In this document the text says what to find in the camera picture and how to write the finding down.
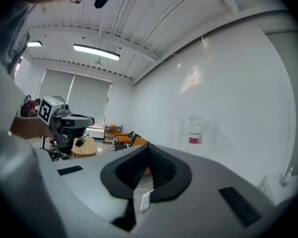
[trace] gray roller blind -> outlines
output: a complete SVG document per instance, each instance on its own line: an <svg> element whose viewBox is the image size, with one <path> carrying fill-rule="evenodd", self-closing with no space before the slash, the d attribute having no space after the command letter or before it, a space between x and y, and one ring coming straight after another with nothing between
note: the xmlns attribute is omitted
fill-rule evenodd
<svg viewBox="0 0 298 238"><path fill-rule="evenodd" d="M39 98L44 96L61 96L65 101L68 98L69 90L74 74L55 70L47 70L39 92Z"/></svg>
<svg viewBox="0 0 298 238"><path fill-rule="evenodd" d="M95 124L104 124L111 83L76 75L68 104L73 113L93 117Z"/></svg>

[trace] gray shirt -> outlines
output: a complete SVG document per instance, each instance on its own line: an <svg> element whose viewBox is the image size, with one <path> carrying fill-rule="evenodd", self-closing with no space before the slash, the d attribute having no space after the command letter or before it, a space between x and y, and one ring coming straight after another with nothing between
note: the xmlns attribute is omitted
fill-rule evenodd
<svg viewBox="0 0 298 238"><path fill-rule="evenodd" d="M29 6L18 4L15 2L0 20L0 62L12 77L30 39L25 27Z"/></svg>

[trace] ceiling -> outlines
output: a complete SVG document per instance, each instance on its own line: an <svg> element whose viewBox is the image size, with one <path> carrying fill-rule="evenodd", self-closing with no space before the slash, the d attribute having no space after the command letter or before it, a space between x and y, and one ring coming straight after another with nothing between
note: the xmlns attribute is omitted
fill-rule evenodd
<svg viewBox="0 0 298 238"><path fill-rule="evenodd" d="M136 83L181 47L224 24L287 9L280 0L93 0L36 5L27 26L40 48L28 48L47 67L85 66ZM120 54L120 60L76 52L82 44Z"/></svg>

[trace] fluorescent light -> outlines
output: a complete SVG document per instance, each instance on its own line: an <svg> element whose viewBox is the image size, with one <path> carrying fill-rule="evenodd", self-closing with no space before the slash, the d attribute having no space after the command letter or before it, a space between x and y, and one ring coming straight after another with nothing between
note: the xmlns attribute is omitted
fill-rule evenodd
<svg viewBox="0 0 298 238"><path fill-rule="evenodd" d="M40 47L40 46L42 46L42 42L40 41L28 42L28 47Z"/></svg>
<svg viewBox="0 0 298 238"><path fill-rule="evenodd" d="M79 44L74 44L73 48L76 51L81 51L81 52L85 52L85 53L98 55L98 56L110 58L110 59L116 60L116 61L118 61L119 57L120 57L120 55L116 54L116 53L112 53L112 52L109 52L109 51L106 51L106 50L101 50L101 49L94 48L94 47L79 45Z"/></svg>

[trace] red and white sticker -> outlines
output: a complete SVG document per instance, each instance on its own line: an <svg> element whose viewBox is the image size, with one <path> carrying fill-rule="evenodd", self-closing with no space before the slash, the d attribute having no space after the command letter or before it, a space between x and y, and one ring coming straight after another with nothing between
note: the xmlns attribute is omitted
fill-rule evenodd
<svg viewBox="0 0 298 238"><path fill-rule="evenodd" d="M202 134L201 133L190 133L190 144L201 144L202 143Z"/></svg>

